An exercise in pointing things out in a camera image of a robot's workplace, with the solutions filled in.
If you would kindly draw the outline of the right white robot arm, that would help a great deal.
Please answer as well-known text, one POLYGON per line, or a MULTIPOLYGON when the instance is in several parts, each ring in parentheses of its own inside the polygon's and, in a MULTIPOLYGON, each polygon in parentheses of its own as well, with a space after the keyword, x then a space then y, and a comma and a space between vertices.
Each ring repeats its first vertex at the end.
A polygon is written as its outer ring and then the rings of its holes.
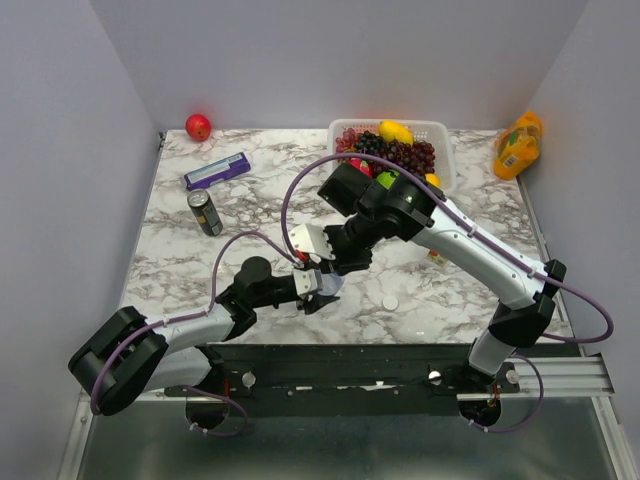
POLYGON ((493 384, 503 362, 517 349, 534 345, 549 326, 557 289, 543 278, 562 279, 565 266, 520 254, 465 219, 437 188, 404 175, 385 188, 342 163, 318 194, 347 219, 325 229, 335 272, 367 268, 378 242, 399 238, 443 255, 497 296, 489 325, 459 370, 467 389, 480 392, 493 384))

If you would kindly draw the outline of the blue small water bottle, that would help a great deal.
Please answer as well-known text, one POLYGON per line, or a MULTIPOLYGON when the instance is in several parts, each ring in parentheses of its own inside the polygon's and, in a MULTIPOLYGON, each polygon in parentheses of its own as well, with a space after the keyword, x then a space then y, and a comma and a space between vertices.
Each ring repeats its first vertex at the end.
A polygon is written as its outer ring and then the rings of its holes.
POLYGON ((322 274, 320 280, 322 286, 317 294, 325 297, 336 296, 342 289, 345 281, 345 279, 337 273, 322 274))

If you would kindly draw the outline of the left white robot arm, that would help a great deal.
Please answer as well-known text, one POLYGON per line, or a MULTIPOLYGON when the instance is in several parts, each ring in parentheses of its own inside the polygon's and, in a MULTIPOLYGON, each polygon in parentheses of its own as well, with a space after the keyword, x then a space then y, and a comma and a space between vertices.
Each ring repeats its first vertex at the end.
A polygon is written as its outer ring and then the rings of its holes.
POLYGON ((120 308, 72 355, 68 369, 89 394, 92 411, 104 416, 152 389, 187 384, 209 395, 220 387, 222 372, 200 360, 180 373, 177 365, 186 360, 187 350, 242 336, 257 322, 258 308, 294 303, 314 313, 336 301, 343 284, 338 274, 313 268, 275 276, 268 260, 254 256, 242 263, 208 313, 153 320, 133 306, 120 308))

